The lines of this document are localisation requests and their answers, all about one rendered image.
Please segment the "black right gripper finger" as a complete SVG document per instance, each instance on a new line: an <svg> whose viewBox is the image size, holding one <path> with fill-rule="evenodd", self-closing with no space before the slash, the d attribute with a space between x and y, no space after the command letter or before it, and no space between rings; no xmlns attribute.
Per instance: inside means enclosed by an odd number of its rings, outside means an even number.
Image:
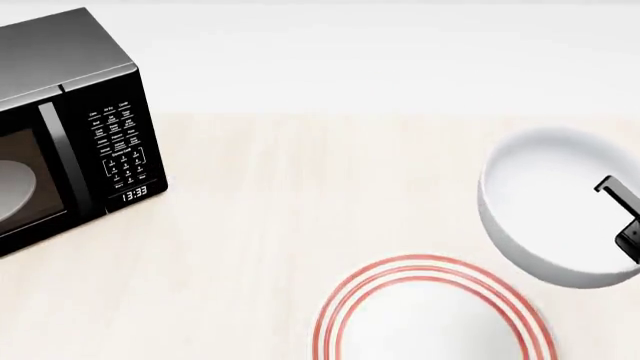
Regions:
<svg viewBox="0 0 640 360"><path fill-rule="evenodd" d="M637 197L615 176L605 176L594 188L594 191L605 191L635 219L640 219L640 197Z"/></svg>

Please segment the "white plate with red rings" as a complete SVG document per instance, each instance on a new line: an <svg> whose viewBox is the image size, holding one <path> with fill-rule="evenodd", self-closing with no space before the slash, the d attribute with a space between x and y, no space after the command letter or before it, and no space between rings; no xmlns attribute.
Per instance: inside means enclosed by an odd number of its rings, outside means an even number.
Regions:
<svg viewBox="0 0 640 360"><path fill-rule="evenodd" d="M433 254L353 272L325 300L312 360L560 360L542 314L479 266Z"/></svg>

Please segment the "black microwave oven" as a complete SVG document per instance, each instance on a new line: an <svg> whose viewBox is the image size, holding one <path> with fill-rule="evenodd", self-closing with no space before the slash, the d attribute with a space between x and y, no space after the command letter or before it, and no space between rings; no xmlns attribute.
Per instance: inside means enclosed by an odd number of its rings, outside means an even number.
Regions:
<svg viewBox="0 0 640 360"><path fill-rule="evenodd" d="M0 258L167 188L139 68L87 9L0 26Z"/></svg>

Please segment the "white bowl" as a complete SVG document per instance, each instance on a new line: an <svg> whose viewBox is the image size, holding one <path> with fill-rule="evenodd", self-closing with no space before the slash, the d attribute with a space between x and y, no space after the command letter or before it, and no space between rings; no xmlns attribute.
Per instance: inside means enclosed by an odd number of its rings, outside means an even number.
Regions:
<svg viewBox="0 0 640 360"><path fill-rule="evenodd" d="M478 212L493 245L524 272L576 289L640 275L615 243L635 219L605 191L615 176L640 197L640 154L572 128L531 128L490 152L477 185Z"/></svg>

